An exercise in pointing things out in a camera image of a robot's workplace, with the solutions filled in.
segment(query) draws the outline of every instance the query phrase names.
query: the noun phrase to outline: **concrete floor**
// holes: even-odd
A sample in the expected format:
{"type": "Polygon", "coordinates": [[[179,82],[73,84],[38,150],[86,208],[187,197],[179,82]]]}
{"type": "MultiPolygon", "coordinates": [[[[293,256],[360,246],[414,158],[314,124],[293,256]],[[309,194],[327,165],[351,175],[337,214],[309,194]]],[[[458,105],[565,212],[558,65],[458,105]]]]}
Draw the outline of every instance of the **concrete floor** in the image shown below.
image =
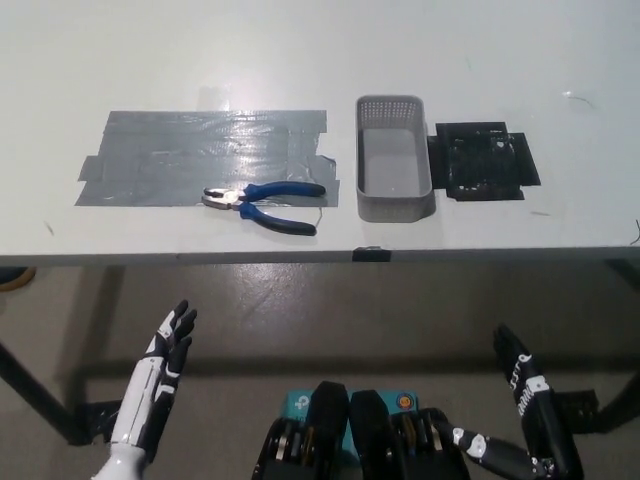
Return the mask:
{"type": "MultiPolygon", "coordinates": [[[[601,263],[40,269],[0,295],[0,339],[65,402],[120,398],[182,298],[200,315],[149,479],[250,478],[286,391],[322,379],[412,389],[456,423],[521,442],[493,367],[498,322],[557,390],[595,387],[607,402],[640,365],[640,296],[601,263]]],[[[579,438],[587,478],[640,478],[639,434],[634,422],[579,438]]],[[[2,480],[88,479],[106,458],[101,444],[66,446],[0,382],[2,480]]]]}

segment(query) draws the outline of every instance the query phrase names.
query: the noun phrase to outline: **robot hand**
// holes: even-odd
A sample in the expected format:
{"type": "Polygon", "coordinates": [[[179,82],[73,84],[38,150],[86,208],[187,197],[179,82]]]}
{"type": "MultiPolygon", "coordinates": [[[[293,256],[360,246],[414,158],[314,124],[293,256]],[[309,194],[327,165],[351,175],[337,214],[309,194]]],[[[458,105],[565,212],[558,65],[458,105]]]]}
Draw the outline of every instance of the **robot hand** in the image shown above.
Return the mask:
{"type": "Polygon", "coordinates": [[[153,462],[191,345],[196,310],[186,300],[156,331],[136,364],[113,433],[111,456],[94,480],[140,480],[153,462]]]}

